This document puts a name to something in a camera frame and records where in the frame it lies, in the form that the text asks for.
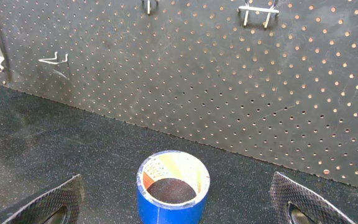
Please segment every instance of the table surface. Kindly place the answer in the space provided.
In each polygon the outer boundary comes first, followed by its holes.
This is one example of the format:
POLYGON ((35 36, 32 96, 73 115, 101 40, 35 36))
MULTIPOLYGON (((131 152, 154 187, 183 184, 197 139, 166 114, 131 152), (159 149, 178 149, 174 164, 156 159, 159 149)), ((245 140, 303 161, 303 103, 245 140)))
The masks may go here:
POLYGON ((280 171, 358 223, 358 188, 187 141, 0 86, 0 211, 72 173, 85 180, 78 223, 140 223, 136 172, 149 155, 189 152, 209 170, 202 223, 276 223, 280 171))

